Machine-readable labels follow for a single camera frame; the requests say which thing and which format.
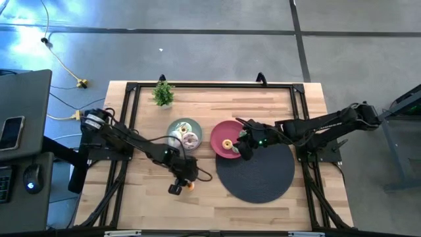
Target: concrete floor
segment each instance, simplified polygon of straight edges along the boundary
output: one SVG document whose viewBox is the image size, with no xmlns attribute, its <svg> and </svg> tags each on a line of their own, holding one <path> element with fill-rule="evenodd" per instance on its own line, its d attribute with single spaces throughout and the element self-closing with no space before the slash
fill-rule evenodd
<svg viewBox="0 0 421 237">
<path fill-rule="evenodd" d="M 296 0 L 302 30 L 421 31 L 417 0 Z M 45 0 L 53 26 L 293 30 L 288 0 Z M 39 1 L 10 0 L 0 24 L 46 24 Z M 72 87 L 39 39 L 44 28 L 0 32 L 0 68 L 53 70 L 53 85 Z M 223 36 L 168 34 L 52 33 L 54 52 L 82 78 L 88 90 L 51 91 L 80 106 L 105 96 L 109 80 L 241 80 L 264 72 L 269 81 L 302 82 L 295 36 Z M 379 113 L 399 95 L 421 82 L 421 38 L 304 37 L 312 82 L 321 82 L 328 110 L 367 100 Z M 90 108 L 101 107 L 98 102 Z M 67 117 L 74 111 L 56 99 L 49 113 Z M 47 119 L 51 138 L 80 133 L 74 121 Z M 361 230 L 421 235 L 421 189 L 385 193 L 397 181 L 396 168 L 381 129 L 354 132 L 341 148 L 349 205 Z M 79 138 L 63 139 L 69 147 Z M 65 228 L 75 206 L 66 191 L 68 165 L 55 165 L 49 224 Z"/>
</svg>

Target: donut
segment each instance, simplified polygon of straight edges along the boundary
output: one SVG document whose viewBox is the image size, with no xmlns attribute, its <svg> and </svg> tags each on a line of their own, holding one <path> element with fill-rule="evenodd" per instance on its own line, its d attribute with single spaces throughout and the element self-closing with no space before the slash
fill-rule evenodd
<svg viewBox="0 0 421 237">
<path fill-rule="evenodd" d="M 245 130 L 239 131 L 239 134 L 238 134 L 238 137 L 239 138 L 242 137 L 242 136 L 244 136 L 244 135 L 247 135 L 247 132 Z"/>
<path fill-rule="evenodd" d="M 184 148 L 191 150 L 199 146 L 199 139 L 193 132 L 188 132 L 183 135 Z"/>
<path fill-rule="evenodd" d="M 182 135 L 178 131 L 172 131 L 169 136 L 174 136 L 178 138 L 180 141 L 182 140 Z M 178 148 L 180 146 L 180 142 L 175 138 L 168 138 L 168 145 L 172 147 Z"/>
<path fill-rule="evenodd" d="M 231 148 L 232 148 L 232 142 L 231 142 L 231 140 L 229 140 L 229 139 L 224 140 L 224 141 L 222 142 L 222 147 L 223 147 L 224 149 L 231 149 Z"/>
<path fill-rule="evenodd" d="M 235 146 L 232 146 L 232 151 L 233 151 L 234 153 L 239 153 L 238 148 L 236 148 Z"/>
<path fill-rule="evenodd" d="M 181 122 L 177 124 L 176 130 L 183 136 L 184 134 L 191 132 L 191 125 L 188 122 Z"/>
</svg>

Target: gray desk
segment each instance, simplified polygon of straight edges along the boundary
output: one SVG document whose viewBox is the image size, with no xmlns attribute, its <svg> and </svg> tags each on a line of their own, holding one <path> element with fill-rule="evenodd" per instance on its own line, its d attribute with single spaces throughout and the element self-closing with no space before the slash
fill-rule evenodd
<svg viewBox="0 0 421 237">
<path fill-rule="evenodd" d="M 16 170 L 10 202 L 0 204 L 0 234 L 45 230 L 53 159 L 54 155 L 51 152 L 36 155 L 34 159 L 35 163 L 42 166 L 44 179 L 44 188 L 37 194 L 29 194 L 23 183 L 23 172 L 32 164 L 32 156 L 1 162 L 1 165 L 15 165 Z"/>
<path fill-rule="evenodd" d="M 41 151 L 51 74 L 39 70 L 0 77 L 0 126 L 10 117 L 25 116 L 19 149 L 0 152 L 0 161 Z"/>
</svg>

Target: potted plant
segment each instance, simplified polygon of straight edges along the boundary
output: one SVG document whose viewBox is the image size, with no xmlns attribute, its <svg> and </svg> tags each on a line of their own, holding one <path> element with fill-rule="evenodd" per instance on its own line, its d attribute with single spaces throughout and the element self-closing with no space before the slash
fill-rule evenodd
<svg viewBox="0 0 421 237">
<path fill-rule="evenodd" d="M 154 95 L 153 101 L 161 106 L 163 109 L 168 109 L 172 106 L 174 100 L 174 93 L 171 92 L 171 88 L 174 86 L 168 85 L 167 81 L 158 81 L 157 87 L 153 89 L 152 94 Z"/>
</svg>

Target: pink plate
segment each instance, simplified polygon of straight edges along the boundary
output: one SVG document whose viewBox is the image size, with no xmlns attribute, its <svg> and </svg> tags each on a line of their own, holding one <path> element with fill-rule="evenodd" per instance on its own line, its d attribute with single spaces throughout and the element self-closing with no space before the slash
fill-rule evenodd
<svg viewBox="0 0 421 237">
<path fill-rule="evenodd" d="M 239 122 L 232 120 L 220 122 L 210 133 L 210 145 L 212 149 L 223 158 L 235 159 L 240 157 L 241 155 L 233 152 L 232 149 L 224 149 L 222 142 L 225 139 L 229 139 L 233 144 L 236 143 L 241 130 L 243 130 L 243 125 Z"/>
</svg>

